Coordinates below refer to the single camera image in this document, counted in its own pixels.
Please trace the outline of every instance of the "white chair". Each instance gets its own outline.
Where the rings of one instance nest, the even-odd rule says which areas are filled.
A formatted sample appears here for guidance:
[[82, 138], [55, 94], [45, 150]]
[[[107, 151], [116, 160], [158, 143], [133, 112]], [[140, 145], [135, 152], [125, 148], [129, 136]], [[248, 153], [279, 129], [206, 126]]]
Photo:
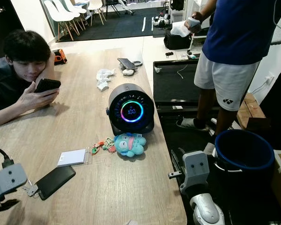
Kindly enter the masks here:
[[65, 34], [65, 26], [67, 27], [67, 31], [69, 32], [72, 41], [74, 41], [73, 37], [72, 37], [72, 34], [71, 34], [71, 31], [70, 31], [70, 29], [68, 27], [68, 24], [67, 24], [67, 22], [69, 23], [70, 21], [72, 21], [74, 19], [74, 16], [73, 15], [61, 14], [56, 9], [56, 7], [53, 5], [53, 3], [49, 0], [44, 1], [44, 4], [47, 7], [47, 10], [50, 14], [50, 17], [58, 23], [58, 41], [59, 41], [60, 27], [63, 28], [64, 34]]
[[75, 19], [78, 18], [78, 17], [80, 17], [80, 13], [77, 13], [77, 12], [76, 12], [76, 13], [73, 13], [73, 12], [67, 11], [67, 10], [64, 8], [64, 6], [62, 5], [62, 3], [60, 2], [60, 0], [53, 0], [53, 2], [54, 2], [54, 4], [55, 4], [57, 10], [58, 10], [61, 14], [73, 15], [73, 16], [74, 16], [73, 23], [74, 23], [74, 26], [75, 26], [75, 28], [76, 28], [76, 30], [75, 30], [75, 29], [74, 29], [74, 30], [75, 30], [75, 32], [76, 32], [77, 35], [80, 35], [80, 33], [79, 33], [79, 31], [78, 31], [78, 28], [77, 28], [77, 26], [76, 26], [76, 23], [75, 23]]
[[103, 13], [102, 13], [102, 11], [101, 11], [101, 9], [100, 9], [102, 6], [103, 6], [103, 4], [102, 4], [102, 1], [101, 1], [101, 0], [90, 0], [90, 1], [89, 1], [88, 10], [93, 10], [92, 17], [91, 17], [91, 20], [90, 20], [90, 25], [92, 25], [92, 22], [93, 22], [93, 14], [94, 14], [95, 10], [98, 10], [99, 16], [100, 16], [100, 19], [101, 19], [101, 22], [102, 22], [102, 24], [104, 25], [101, 15], [103, 16], [103, 18], [104, 18], [105, 21], [106, 21], [106, 19], [105, 19], [104, 15], [103, 15]]
[[81, 20], [81, 23], [83, 25], [83, 28], [85, 29], [85, 26], [84, 26], [84, 22], [83, 20], [86, 22], [86, 24], [89, 26], [89, 23], [86, 21], [86, 19], [84, 18], [83, 14], [86, 13], [86, 9], [84, 8], [76, 8], [72, 5], [71, 1], [70, 0], [64, 0], [66, 6], [67, 6], [67, 9], [70, 11], [70, 12], [77, 12], [77, 13], [80, 13], [80, 20]]

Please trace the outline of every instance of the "black hair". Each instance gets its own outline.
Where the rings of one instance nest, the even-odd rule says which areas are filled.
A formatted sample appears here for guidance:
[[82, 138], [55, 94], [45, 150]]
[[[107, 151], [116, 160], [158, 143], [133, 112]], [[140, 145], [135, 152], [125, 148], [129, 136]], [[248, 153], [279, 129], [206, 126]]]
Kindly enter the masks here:
[[14, 30], [4, 39], [4, 53], [12, 61], [47, 61], [51, 51], [38, 33], [28, 30]]

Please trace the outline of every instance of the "logo on shorts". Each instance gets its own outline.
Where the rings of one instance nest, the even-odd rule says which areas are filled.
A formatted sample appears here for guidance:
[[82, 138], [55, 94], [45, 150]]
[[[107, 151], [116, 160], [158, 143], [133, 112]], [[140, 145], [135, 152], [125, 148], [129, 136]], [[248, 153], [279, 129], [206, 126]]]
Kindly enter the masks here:
[[230, 99], [223, 99], [223, 102], [230, 105], [233, 101]]

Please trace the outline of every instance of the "black bucket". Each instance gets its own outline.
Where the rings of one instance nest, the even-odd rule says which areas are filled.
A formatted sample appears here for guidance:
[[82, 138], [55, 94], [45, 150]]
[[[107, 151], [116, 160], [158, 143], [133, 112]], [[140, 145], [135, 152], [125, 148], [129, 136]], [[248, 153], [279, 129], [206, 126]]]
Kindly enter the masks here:
[[274, 150], [262, 137], [244, 130], [227, 130], [215, 140], [218, 163], [238, 187], [269, 185], [274, 164]]

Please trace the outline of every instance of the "cylindrical speaker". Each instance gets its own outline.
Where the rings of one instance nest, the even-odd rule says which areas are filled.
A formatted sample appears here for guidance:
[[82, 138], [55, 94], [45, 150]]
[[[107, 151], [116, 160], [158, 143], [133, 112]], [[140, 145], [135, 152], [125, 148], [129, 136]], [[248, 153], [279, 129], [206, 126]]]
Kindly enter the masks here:
[[106, 109], [114, 135], [143, 134], [154, 128], [154, 103], [136, 84], [124, 83], [109, 96]]

